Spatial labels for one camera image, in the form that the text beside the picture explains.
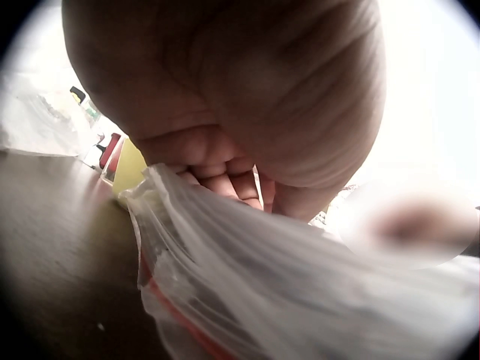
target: yellow object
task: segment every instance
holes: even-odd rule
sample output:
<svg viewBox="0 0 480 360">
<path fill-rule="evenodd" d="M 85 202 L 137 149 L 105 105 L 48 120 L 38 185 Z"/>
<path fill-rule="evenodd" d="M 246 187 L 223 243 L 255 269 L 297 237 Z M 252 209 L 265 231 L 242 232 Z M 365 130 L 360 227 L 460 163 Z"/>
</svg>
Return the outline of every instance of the yellow object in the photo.
<svg viewBox="0 0 480 360">
<path fill-rule="evenodd" d="M 147 165 L 140 151 L 133 145 L 130 139 L 125 139 L 112 187 L 113 193 L 123 207 L 127 208 L 127 203 L 125 199 L 119 199 L 119 193 L 134 188 L 142 182 L 144 179 L 142 171 L 146 167 Z"/>
</svg>

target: black object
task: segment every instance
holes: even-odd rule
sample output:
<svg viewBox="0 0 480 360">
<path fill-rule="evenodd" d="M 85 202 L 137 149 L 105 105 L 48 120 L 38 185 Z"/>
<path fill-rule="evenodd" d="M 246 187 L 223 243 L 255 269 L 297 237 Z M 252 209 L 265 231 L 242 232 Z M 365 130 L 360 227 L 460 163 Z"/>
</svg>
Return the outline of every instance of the black object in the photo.
<svg viewBox="0 0 480 360">
<path fill-rule="evenodd" d="M 86 98 L 85 93 L 84 93 L 82 90 L 77 89 L 75 86 L 72 86 L 72 87 L 70 88 L 70 92 L 71 92 L 71 93 L 74 93 L 75 95 L 78 96 L 78 98 L 80 99 L 80 104 L 81 104 L 81 103 L 85 100 L 85 98 Z"/>
</svg>

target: finger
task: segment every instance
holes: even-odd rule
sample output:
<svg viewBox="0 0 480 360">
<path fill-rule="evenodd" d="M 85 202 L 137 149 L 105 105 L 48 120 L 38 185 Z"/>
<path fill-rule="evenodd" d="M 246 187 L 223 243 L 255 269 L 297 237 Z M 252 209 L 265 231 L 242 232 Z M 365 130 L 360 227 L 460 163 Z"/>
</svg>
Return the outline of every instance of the finger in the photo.
<svg viewBox="0 0 480 360">
<path fill-rule="evenodd" d="M 262 210 L 260 196 L 255 183 L 253 166 L 255 163 L 247 156 L 236 157 L 226 163 L 227 174 L 240 200 L 255 209 Z"/>
<path fill-rule="evenodd" d="M 200 185 L 197 178 L 193 176 L 192 173 L 189 171 L 182 171 L 177 173 L 177 175 L 184 179 L 190 185 Z"/>
<path fill-rule="evenodd" d="M 224 196 L 234 200 L 239 199 L 232 185 L 232 182 L 230 181 L 230 178 L 226 173 L 206 179 L 198 179 L 198 181 L 202 186 L 210 189 L 211 191 L 220 196 Z"/>
<path fill-rule="evenodd" d="M 308 222 L 333 200 L 342 187 L 302 188 L 276 182 L 272 213 Z"/>
<path fill-rule="evenodd" d="M 262 210 L 262 204 L 260 204 L 253 170 L 247 171 L 243 174 L 230 176 L 230 181 L 232 182 L 233 188 L 240 200 L 255 209 Z"/>
<path fill-rule="evenodd" d="M 148 165 L 156 163 L 215 165 L 243 152 L 216 125 L 197 126 L 148 139 L 136 139 Z"/>
<path fill-rule="evenodd" d="M 215 165 L 190 166 L 190 170 L 197 179 L 207 179 L 225 174 L 227 172 L 227 165 L 222 162 Z"/>
<path fill-rule="evenodd" d="M 271 213 L 275 196 L 275 182 L 262 172 L 258 173 L 258 177 L 260 180 L 260 193 L 264 202 L 264 211 Z"/>
</svg>

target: hand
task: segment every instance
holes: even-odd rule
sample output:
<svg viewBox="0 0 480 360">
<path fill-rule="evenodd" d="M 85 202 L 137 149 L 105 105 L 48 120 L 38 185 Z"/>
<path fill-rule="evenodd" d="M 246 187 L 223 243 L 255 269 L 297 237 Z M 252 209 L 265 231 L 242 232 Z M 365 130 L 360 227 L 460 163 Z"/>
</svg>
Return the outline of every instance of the hand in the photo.
<svg viewBox="0 0 480 360">
<path fill-rule="evenodd" d="M 309 221 L 360 167 L 384 104 L 374 0 L 63 2 L 92 100 L 148 164 Z"/>
</svg>

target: clear plastic bag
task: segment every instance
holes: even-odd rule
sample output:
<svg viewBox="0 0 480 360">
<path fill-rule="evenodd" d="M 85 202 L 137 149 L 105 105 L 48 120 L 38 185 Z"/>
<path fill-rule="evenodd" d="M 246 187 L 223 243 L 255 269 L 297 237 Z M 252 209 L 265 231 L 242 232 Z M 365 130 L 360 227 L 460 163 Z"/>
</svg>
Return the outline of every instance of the clear plastic bag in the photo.
<svg viewBox="0 0 480 360">
<path fill-rule="evenodd" d="M 80 87 L 65 48 L 61 2 L 42 1 L 2 59 L 0 150 L 77 156 L 97 142 L 89 115 L 70 94 Z"/>
<path fill-rule="evenodd" d="M 68 89 L 35 88 L 28 76 L 0 73 L 0 150 L 77 156 L 96 141 Z"/>
<path fill-rule="evenodd" d="M 449 359 L 478 331 L 476 258 L 395 270 L 164 165 L 144 175 L 122 195 L 144 306 L 175 359 Z"/>
</svg>

